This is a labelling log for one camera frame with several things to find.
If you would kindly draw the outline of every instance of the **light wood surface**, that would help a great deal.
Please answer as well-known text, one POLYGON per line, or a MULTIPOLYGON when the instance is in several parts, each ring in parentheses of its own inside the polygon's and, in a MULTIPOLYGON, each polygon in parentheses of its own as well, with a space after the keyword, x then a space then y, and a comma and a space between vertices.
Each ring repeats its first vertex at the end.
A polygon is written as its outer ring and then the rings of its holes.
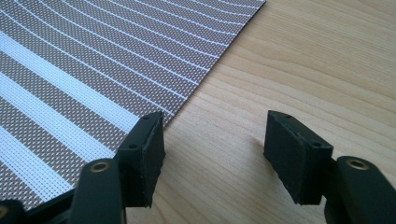
POLYGON ((396 1, 270 0, 166 128, 154 205, 129 223, 325 223, 262 155, 267 111, 396 187, 396 1))

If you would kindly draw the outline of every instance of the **clamp jaw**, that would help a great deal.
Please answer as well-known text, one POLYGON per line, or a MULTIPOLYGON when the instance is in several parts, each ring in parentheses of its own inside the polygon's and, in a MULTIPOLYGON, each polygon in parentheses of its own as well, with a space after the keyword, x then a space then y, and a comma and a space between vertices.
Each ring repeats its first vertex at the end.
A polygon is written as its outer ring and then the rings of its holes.
POLYGON ((332 159, 332 145, 294 117, 268 112, 264 156, 295 203, 327 199, 327 223, 396 223, 396 191, 372 163, 332 159))

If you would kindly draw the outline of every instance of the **white stripe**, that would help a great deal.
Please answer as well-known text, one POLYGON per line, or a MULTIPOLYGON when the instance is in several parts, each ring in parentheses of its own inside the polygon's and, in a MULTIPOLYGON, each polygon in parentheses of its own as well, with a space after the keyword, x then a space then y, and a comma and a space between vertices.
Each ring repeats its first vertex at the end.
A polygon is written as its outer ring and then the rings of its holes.
POLYGON ((107 11, 107 10, 105 10, 105 9, 103 9, 103 8, 101 8, 101 7, 99 7, 99 6, 95 5, 95 4, 93 4, 93 3, 90 3, 90 2, 87 2, 87 3, 90 4, 90 5, 92 5, 93 7, 98 8, 99 10, 104 11, 105 13, 108 13, 108 14, 114 16, 114 17, 117 17, 117 18, 119 18, 119 19, 121 19, 121 20, 123 20, 123 21, 126 21, 126 22, 128 22, 128 23, 131 23, 131 24, 133 24, 133 25, 135 25, 135 26, 138 26, 138 27, 140 27, 140 28, 142 28, 142 29, 144 29, 144 30, 147 30, 147 31, 149 31, 149 32, 152 32, 152 33, 154 33, 154 34, 156 34, 156 35, 160 35, 160 36, 162 36, 162 37, 164 37, 164 38, 166 38, 166 39, 168 39, 168 40, 170 40, 170 41, 172 41, 172 42, 175 42, 175 43, 177 43, 177 44, 179 44, 179 45, 181 45, 181 46, 183 46, 183 47, 185 47, 185 48, 187 48, 187 49, 191 49, 191 50, 193 50, 193 51, 195 51, 195 52, 204 54, 204 55, 209 56, 209 57, 212 57, 212 58, 216 58, 216 59, 217 59, 217 58, 219 57, 218 55, 210 54, 210 53, 207 53, 207 52, 204 52, 204 51, 195 49, 195 48, 193 48, 193 47, 191 47, 191 46, 188 46, 188 45, 186 45, 186 44, 183 44, 183 43, 179 42, 178 40, 175 40, 174 38, 172 38, 172 37, 170 37, 170 36, 163 35, 163 34, 161 34, 161 33, 158 33, 158 32, 156 32, 156 31, 153 31, 153 30, 147 28, 146 26, 140 25, 140 24, 138 24, 138 23, 136 23, 136 22, 134 22, 134 21, 126 20, 125 18, 123 18, 123 17, 121 17, 121 16, 119 16, 119 15, 117 15, 117 14, 114 14, 114 13, 112 13, 112 12, 110 12, 110 11, 107 11))
POLYGON ((194 3, 197 3, 197 4, 202 5, 202 6, 205 6, 205 7, 210 7, 210 8, 212 8, 212 9, 215 9, 216 11, 219 11, 219 12, 224 12, 224 13, 231 14, 231 15, 235 15, 235 16, 251 17, 251 15, 248 15, 248 14, 242 14, 242 13, 236 13, 236 12, 229 12, 229 11, 222 10, 222 9, 219 9, 219 8, 216 8, 216 7, 212 7, 212 6, 210 6, 210 5, 207 5, 207 4, 205 4, 205 3, 201 3, 201 2, 198 2, 198 1, 195 1, 195 0, 189 0, 189 1, 192 1, 192 2, 194 2, 194 3))
POLYGON ((72 59, 78 61, 79 63, 84 64, 85 66, 89 67, 92 71, 94 71, 94 72, 100 74, 100 75, 103 76, 103 77, 108 78, 108 79, 111 80, 112 82, 114 82, 114 83, 116 83, 117 85, 123 87, 125 90, 130 91, 131 93, 133 93, 133 94, 139 96, 140 98, 146 100, 147 102, 151 103, 152 105, 157 106, 157 107, 160 108, 162 111, 165 111, 166 113, 168 113, 168 114, 170 114, 170 115, 172 115, 172 116, 175 115, 174 113, 172 113, 171 111, 169 111, 169 110, 166 109, 165 107, 163 107, 163 106, 161 106, 161 105, 155 103, 154 101, 150 100, 150 99, 147 98, 146 96, 144 96, 144 95, 140 94, 139 92, 134 91, 133 89, 131 89, 131 88, 125 86, 124 84, 118 82, 118 81, 117 81, 116 79, 114 79, 113 77, 110 77, 110 76, 106 75, 105 73, 103 73, 103 72, 97 70, 96 68, 90 66, 89 64, 84 63, 83 61, 79 60, 79 59, 76 58, 75 56, 73 56, 73 55, 69 54, 68 52, 66 52, 66 51, 64 51, 64 50, 62 50, 62 49, 56 47, 55 45, 51 44, 49 41, 45 40, 45 39, 42 38, 41 36, 39 36, 39 35, 33 33, 33 32, 30 31, 28 28, 26 28, 25 26, 23 26, 22 24, 20 24, 19 22, 17 22, 14 18, 10 17, 5 11, 3 11, 3 10, 0 9, 0 12, 4 13, 9 19, 11 19, 11 20, 14 21, 15 23, 17 23, 17 24, 18 24, 21 28, 23 28, 25 31, 29 32, 31 35, 34 35, 35 37, 37 37, 38 39, 40 39, 40 40, 43 41, 44 43, 50 45, 51 47, 53 47, 53 48, 55 48, 55 49, 57 49, 57 50, 59 50, 60 52, 62 52, 62 53, 64 53, 65 55, 69 56, 70 58, 72 58, 72 59))
POLYGON ((44 202, 73 188, 1 126, 0 161, 44 202))
POLYGON ((128 7, 126 7, 126 6, 123 6, 123 5, 121 5, 121 4, 118 4, 118 3, 116 3, 116 2, 113 2, 113 1, 111 1, 111 0, 108 0, 108 2, 110 2, 110 3, 114 4, 114 5, 117 5, 117 6, 119 6, 119 7, 123 7, 123 8, 125 8, 125 9, 127 9, 127 10, 129 10, 129 11, 132 11, 132 12, 134 12, 134 13, 136 13, 136 14, 139 14, 139 15, 144 16, 144 17, 146 17, 146 18, 149 18, 149 19, 151 19, 151 20, 154 20, 154 21, 157 21, 157 22, 162 23, 162 24, 164 24, 164 25, 170 26, 170 27, 172 27, 172 28, 174 28, 174 29, 177 29, 177 30, 179 30, 179 31, 181 31, 181 32, 183 32, 183 33, 186 33, 186 34, 188 34, 188 35, 192 35, 192 36, 194 36, 194 37, 196 37, 196 38, 198 38, 198 39, 204 40, 205 42, 208 42, 208 43, 211 43, 211 44, 215 44, 215 45, 220 45, 220 46, 223 46, 223 47, 228 47, 228 44, 223 44, 223 43, 220 43, 220 42, 216 42, 216 41, 212 41, 212 40, 205 39, 205 38, 200 37, 200 36, 198 36, 198 35, 192 34, 192 33, 188 32, 188 31, 186 31, 186 30, 183 30, 183 29, 181 29, 181 28, 178 28, 178 27, 176 27, 176 26, 174 26, 174 25, 171 25, 171 24, 166 23, 166 22, 164 22, 164 21, 157 20, 157 19, 152 18, 152 17, 150 17, 150 16, 148 16, 148 15, 146 15, 146 14, 144 14, 144 13, 141 13, 141 12, 139 12, 139 11, 133 10, 133 9, 131 9, 131 8, 128 8, 128 7))
POLYGON ((125 133, 131 131, 139 120, 137 116, 128 110, 42 59, 1 31, 0 41, 0 50, 9 57, 43 77, 125 133))
POLYGON ((150 77, 146 77, 145 75, 143 75, 143 74, 141 74, 141 73, 135 71, 134 69, 132 69, 132 68, 130 68, 130 67, 128 67, 128 66, 126 66, 125 64, 120 63, 120 62, 116 61, 115 59, 112 59, 112 58, 108 57, 107 55, 105 55, 105 54, 102 53, 101 51, 99 51, 99 50, 97 50, 97 49, 94 49, 94 48, 92 48, 92 47, 90 47, 90 46, 84 44, 83 42, 81 42, 81 41, 79 41, 79 40, 73 38, 72 36, 67 35, 67 34, 65 34, 64 32, 58 30, 56 27, 54 27, 54 26, 48 24, 46 21, 44 21, 44 20, 40 19, 39 17, 37 17, 37 15, 36 15, 35 13, 29 11, 28 8, 26 8, 25 6, 23 6, 23 5, 22 5, 21 3, 19 3, 18 1, 14 0, 14 2, 16 2, 18 5, 20 5, 20 7, 22 7, 23 9, 25 9, 25 10, 26 10, 28 13, 30 13, 32 16, 34 16, 35 18, 37 18, 38 20, 40 20, 41 22, 43 22, 44 24, 46 24, 48 27, 50 27, 50 28, 52 28, 53 30, 57 31, 58 33, 60 33, 60 34, 62 34, 62 35, 64 35, 64 36, 67 36, 68 38, 70 38, 70 39, 76 41, 77 43, 79 43, 80 45, 84 46, 85 48, 91 49, 92 51, 94 51, 94 52, 96 52, 96 53, 102 55, 103 57, 109 59, 111 62, 116 63, 116 64, 118 64, 118 65, 120 65, 120 66, 122 66, 122 67, 124 67, 124 68, 126 68, 126 69, 128 69, 128 70, 130 70, 131 72, 134 72, 134 73, 137 74, 138 76, 140 76, 140 77, 142 77, 142 78, 144 78, 144 79, 147 79, 148 81, 150 81, 150 82, 156 84, 157 86, 160 86, 160 87, 162 87, 163 89, 172 92, 174 95, 176 95, 176 96, 182 98, 183 100, 187 100, 187 97, 181 95, 180 93, 178 93, 178 92, 176 92, 176 91, 174 91, 174 90, 172 90, 172 89, 170 89, 170 88, 165 87, 163 84, 161 84, 161 83, 159 83, 159 82, 157 82, 157 81, 151 79, 150 77))
POLYGON ((3 73, 0 73, 0 86, 0 96, 84 161, 114 157, 114 152, 3 73))
MULTIPOLYGON (((61 15, 60 13, 58 13, 57 11, 53 10, 53 8, 47 6, 45 3, 43 3, 43 1, 40 1, 40 2, 41 2, 44 6, 46 6, 46 7, 49 8, 50 10, 52 10, 54 13, 56 13, 57 15, 59 15, 60 17, 64 18, 64 19, 67 20, 67 21, 70 21, 69 19, 67 19, 66 17, 64 17, 63 15, 61 15)), ((209 69, 207 69, 207 68, 205 68, 205 67, 202 67, 201 65, 198 65, 198 64, 195 64, 195 63, 191 63, 191 62, 189 62, 189 61, 187 61, 187 60, 185 60, 185 59, 183 59, 183 58, 180 58, 179 56, 177 56, 176 54, 174 54, 174 53, 172 53, 172 52, 169 52, 169 51, 167 51, 167 50, 165 50, 165 49, 161 49, 161 48, 159 48, 159 47, 157 47, 157 46, 155 46, 155 45, 152 45, 152 44, 150 44, 149 42, 146 42, 146 41, 144 41, 144 40, 142 40, 142 39, 140 39, 140 38, 137 38, 137 37, 134 36, 134 35, 130 35, 130 34, 128 34, 128 33, 125 33, 124 31, 122 31, 122 30, 120 30, 120 29, 118 29, 118 28, 116 28, 116 27, 113 27, 113 26, 111 26, 111 25, 109 25, 109 24, 107 24, 107 23, 105 23, 105 22, 103 22, 103 21, 99 21, 99 20, 97 20, 96 18, 94 18, 94 17, 92 17, 92 16, 90 16, 90 15, 88 15, 88 14, 86 14, 86 13, 80 11, 78 8, 75 8, 75 7, 73 7, 73 6, 70 6, 70 7, 73 8, 75 11, 77 11, 77 12, 83 14, 84 16, 86 16, 86 17, 88 17, 88 18, 90 18, 90 19, 92 19, 92 20, 94 20, 94 21, 100 22, 101 24, 103 24, 103 25, 105 25, 105 26, 107 26, 107 27, 110 27, 110 28, 113 29, 113 30, 116 30, 116 31, 118 31, 118 32, 120 32, 120 33, 123 33, 124 35, 128 35, 128 36, 131 37, 132 39, 135 39, 135 40, 137 40, 137 41, 139 41, 139 42, 142 42, 142 43, 144 43, 144 44, 146 44, 146 45, 149 45, 150 47, 152 47, 152 48, 154 48, 154 49, 160 50, 160 51, 162 51, 162 52, 164 52, 164 53, 166 53, 166 54, 168 54, 168 55, 170 55, 170 56, 172 56, 172 57, 174 57, 174 58, 176 58, 176 59, 178 59, 178 60, 181 60, 183 63, 187 63, 187 64, 189 64, 189 65, 191 65, 191 66, 194 66, 194 67, 196 67, 196 68, 202 69, 202 70, 204 70, 204 71, 206 71, 206 72, 209 71, 209 69)), ((81 28, 85 29, 84 27, 78 25, 77 23, 75 23, 75 22, 73 22, 73 21, 70 21, 70 22, 72 22, 73 24, 75 24, 75 25, 78 26, 78 27, 81 27, 81 28)), ((106 38, 105 38, 105 40, 109 41, 109 42, 112 43, 112 44, 115 44, 115 45, 119 46, 117 43, 114 43, 113 41, 110 41, 110 40, 108 40, 108 39, 106 39, 106 38)), ((135 54, 136 56, 138 56, 138 57, 140 57, 140 58, 142 58, 142 59, 144 59, 144 60, 146 60, 146 61, 148 61, 148 62, 150 62, 150 63, 155 63, 155 62, 153 62, 152 60, 150 60, 150 59, 148 59, 148 58, 146 58, 146 57, 144 57, 144 56, 141 56, 140 54, 137 54, 137 53, 135 53, 135 52, 133 52, 133 51, 131 51, 131 50, 129 50, 129 49, 125 49, 125 50, 127 50, 128 52, 131 52, 132 54, 135 54)), ((180 75, 180 74, 178 74, 178 73, 172 72, 172 70, 170 70, 170 72, 171 72, 172 74, 174 74, 174 75, 177 75, 178 77, 181 77, 181 78, 183 78, 183 79, 185 79, 185 80, 187 80, 187 81, 189 81, 189 82, 191 82, 191 83, 194 83, 194 84, 198 85, 197 82, 194 82, 194 81, 190 80, 190 79, 187 78, 187 77, 183 77, 182 75, 180 75)))
POLYGON ((191 9, 191 8, 189 8, 189 7, 183 7, 183 6, 179 5, 179 4, 176 4, 176 3, 173 3, 173 2, 169 2, 169 1, 166 1, 166 0, 162 0, 162 1, 165 2, 165 3, 167 3, 167 4, 173 5, 173 6, 175 6, 175 7, 184 8, 184 9, 186 9, 186 10, 188 10, 188 11, 197 13, 197 14, 199 14, 199 15, 201 15, 201 16, 207 17, 207 18, 209 18, 209 19, 211 19, 211 20, 214 20, 214 21, 219 21, 219 22, 223 22, 223 23, 227 23, 227 24, 233 24, 233 25, 241 25, 241 26, 245 25, 245 24, 242 23, 242 22, 234 22, 234 21, 223 21, 223 20, 219 20, 219 19, 217 19, 217 18, 214 18, 214 17, 212 17, 212 16, 206 15, 205 13, 199 12, 199 11, 194 10, 194 9, 191 9))
POLYGON ((150 5, 150 4, 143 3, 143 2, 140 2, 140 1, 138 1, 138 0, 135 0, 135 1, 136 1, 137 3, 140 3, 140 4, 145 5, 145 6, 147 6, 147 7, 154 8, 154 9, 156 9, 156 10, 159 10, 159 11, 161 11, 161 12, 163 12, 163 13, 166 13, 166 14, 168 14, 168 15, 174 16, 174 17, 176 17, 176 18, 182 19, 182 20, 184 20, 184 21, 189 21, 189 22, 191 22, 191 23, 193 23, 193 24, 195 24, 195 25, 197 25, 197 26, 201 26, 201 27, 205 28, 206 30, 210 30, 210 31, 213 31, 213 32, 215 32, 215 33, 224 34, 224 35, 237 35, 236 33, 230 33, 230 32, 225 32, 225 31, 220 31, 220 30, 216 30, 216 29, 210 28, 210 27, 205 26, 205 25, 203 25, 203 24, 201 24, 201 23, 199 23, 199 22, 192 21, 192 20, 190 20, 190 19, 187 19, 187 18, 178 16, 178 15, 172 13, 172 12, 168 12, 168 11, 166 11, 166 10, 160 9, 160 8, 158 8, 158 7, 154 7, 154 6, 150 5))
POLYGON ((221 2, 221 3, 227 4, 227 5, 235 6, 235 7, 257 8, 257 7, 252 7, 252 6, 246 6, 246 5, 239 5, 239 4, 235 4, 235 3, 229 3, 229 2, 221 1, 221 0, 218 0, 218 1, 221 2))

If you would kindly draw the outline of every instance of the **striped fabric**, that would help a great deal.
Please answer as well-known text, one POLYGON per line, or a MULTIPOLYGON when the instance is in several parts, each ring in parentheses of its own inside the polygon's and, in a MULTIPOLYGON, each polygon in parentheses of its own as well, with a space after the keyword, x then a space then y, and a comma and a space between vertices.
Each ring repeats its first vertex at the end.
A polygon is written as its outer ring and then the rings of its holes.
POLYGON ((0 200, 38 206, 138 118, 166 124, 263 4, 0 1, 0 200))

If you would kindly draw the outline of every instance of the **fabric sample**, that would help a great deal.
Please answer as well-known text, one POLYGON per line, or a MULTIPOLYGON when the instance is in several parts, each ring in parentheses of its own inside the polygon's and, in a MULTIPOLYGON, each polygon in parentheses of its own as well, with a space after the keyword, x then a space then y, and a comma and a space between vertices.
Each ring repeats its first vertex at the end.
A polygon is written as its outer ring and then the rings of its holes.
POLYGON ((0 1, 0 200, 31 209, 176 114, 258 0, 0 1))

